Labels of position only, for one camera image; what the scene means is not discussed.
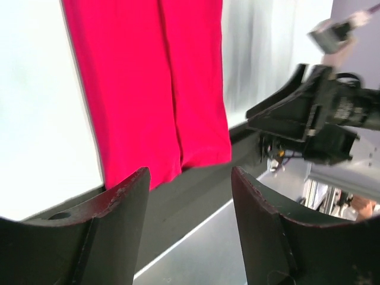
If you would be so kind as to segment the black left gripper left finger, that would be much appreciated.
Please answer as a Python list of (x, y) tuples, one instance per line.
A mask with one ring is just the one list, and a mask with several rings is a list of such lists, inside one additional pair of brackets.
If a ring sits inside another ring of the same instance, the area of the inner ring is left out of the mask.
[(150, 189), (143, 167), (47, 219), (1, 220), (2, 284), (131, 284)]

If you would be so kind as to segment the magenta t shirt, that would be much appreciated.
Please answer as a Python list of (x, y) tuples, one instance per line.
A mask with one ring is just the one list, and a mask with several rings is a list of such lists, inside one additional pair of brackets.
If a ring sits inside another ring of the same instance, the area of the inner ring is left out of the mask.
[(64, 1), (106, 189), (228, 163), (221, 1)]

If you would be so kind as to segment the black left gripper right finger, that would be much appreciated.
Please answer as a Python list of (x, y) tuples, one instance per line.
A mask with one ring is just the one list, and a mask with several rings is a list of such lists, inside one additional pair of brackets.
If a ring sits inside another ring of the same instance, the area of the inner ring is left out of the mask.
[(379, 283), (379, 217), (355, 222), (311, 210), (241, 167), (231, 180), (249, 284)]

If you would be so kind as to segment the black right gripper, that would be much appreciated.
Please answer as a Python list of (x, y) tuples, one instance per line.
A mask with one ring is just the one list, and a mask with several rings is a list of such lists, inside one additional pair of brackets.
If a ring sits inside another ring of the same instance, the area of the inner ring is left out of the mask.
[(302, 84), (302, 121), (254, 117), (296, 91), (307, 67), (298, 64), (282, 88), (246, 111), (248, 127), (287, 140), (305, 141), (302, 157), (315, 164), (350, 161), (359, 135), (348, 128), (379, 130), (379, 90), (362, 87), (355, 74), (336, 74), (331, 67), (315, 65)]

